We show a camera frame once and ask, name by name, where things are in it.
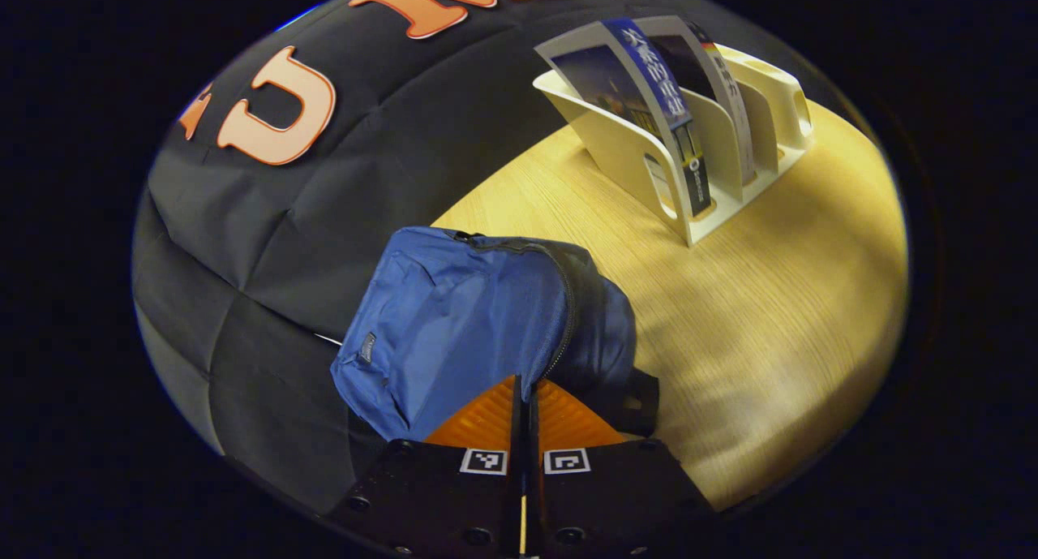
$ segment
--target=wooden table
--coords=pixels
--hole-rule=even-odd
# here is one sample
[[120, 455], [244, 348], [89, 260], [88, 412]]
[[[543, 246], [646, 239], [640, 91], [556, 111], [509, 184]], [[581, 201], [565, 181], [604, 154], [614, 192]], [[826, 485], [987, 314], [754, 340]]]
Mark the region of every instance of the wooden table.
[[656, 437], [716, 510], [790, 475], [861, 416], [907, 307], [904, 217], [877, 148], [809, 103], [816, 142], [693, 248], [604, 177], [569, 127], [434, 225], [589, 249], [630, 297]]

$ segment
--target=blue backpack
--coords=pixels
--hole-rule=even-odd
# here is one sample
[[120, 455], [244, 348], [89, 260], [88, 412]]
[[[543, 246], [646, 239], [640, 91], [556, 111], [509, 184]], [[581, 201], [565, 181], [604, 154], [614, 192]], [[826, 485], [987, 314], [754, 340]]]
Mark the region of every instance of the blue backpack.
[[523, 400], [549, 379], [616, 429], [649, 436], [658, 386], [633, 369], [634, 344], [627, 297], [585, 249], [407, 227], [389, 239], [331, 374], [387, 441], [425, 440], [512, 374]]

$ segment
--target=book cover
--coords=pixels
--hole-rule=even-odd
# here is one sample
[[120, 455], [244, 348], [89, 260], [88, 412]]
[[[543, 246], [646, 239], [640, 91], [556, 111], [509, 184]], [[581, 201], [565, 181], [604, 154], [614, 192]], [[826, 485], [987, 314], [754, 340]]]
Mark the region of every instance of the book cover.
[[634, 20], [663, 56], [678, 84], [720, 105], [735, 124], [742, 183], [754, 178], [754, 144], [739, 86], [713, 40], [696, 23], [678, 16]]
[[630, 19], [588, 24], [537, 47], [577, 94], [659, 139], [680, 164], [692, 216], [710, 206], [706, 160], [674, 74]]

